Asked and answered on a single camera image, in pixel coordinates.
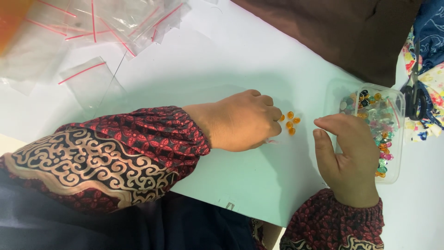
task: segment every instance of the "fingernail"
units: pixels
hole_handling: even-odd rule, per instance
[[[313,130],[313,136],[315,139],[320,139],[321,138],[321,131],[318,129]]]

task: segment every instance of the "clear plastic box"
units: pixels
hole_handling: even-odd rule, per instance
[[[404,95],[395,89],[366,83],[344,97],[339,106],[341,113],[364,119],[372,131],[381,150],[376,183],[394,183],[399,176],[404,138]]]

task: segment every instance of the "sleeve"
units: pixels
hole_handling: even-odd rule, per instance
[[[382,201],[371,208],[339,203],[330,189],[308,199],[294,213],[281,250],[381,250]]]
[[[209,152],[196,123],[170,106],[64,125],[0,157],[0,171],[79,212],[103,214],[161,197]]]

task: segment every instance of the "hand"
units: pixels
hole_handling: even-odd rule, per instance
[[[281,133],[282,112],[273,99],[247,90],[215,103],[183,107],[202,129],[213,149],[240,152],[254,149]]]
[[[379,149],[369,126],[360,118],[336,114],[316,119],[313,136],[316,159],[322,178],[342,204],[372,207],[379,202],[375,172],[379,165]],[[342,154],[335,154],[330,136],[337,136]]]

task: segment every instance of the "white table surface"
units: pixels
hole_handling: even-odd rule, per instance
[[[217,101],[245,89],[275,99],[283,112],[301,117],[295,136],[284,130],[279,145],[243,153],[213,150],[173,191],[233,211],[287,226],[293,212],[325,187],[319,176],[311,131],[313,120],[337,112],[338,99],[361,83],[228,0],[215,8],[190,0],[180,30],[162,44],[123,60],[116,78],[128,91],[127,111],[141,107]],[[70,51],[59,72],[101,56],[116,72],[123,57],[116,44]],[[396,85],[406,81],[402,57]],[[0,133],[31,142],[58,126],[83,121],[82,109],[59,78],[40,83],[29,97],[0,86]],[[379,185],[384,201],[386,249],[437,249],[444,235],[442,164],[444,137],[404,145],[400,177]]]

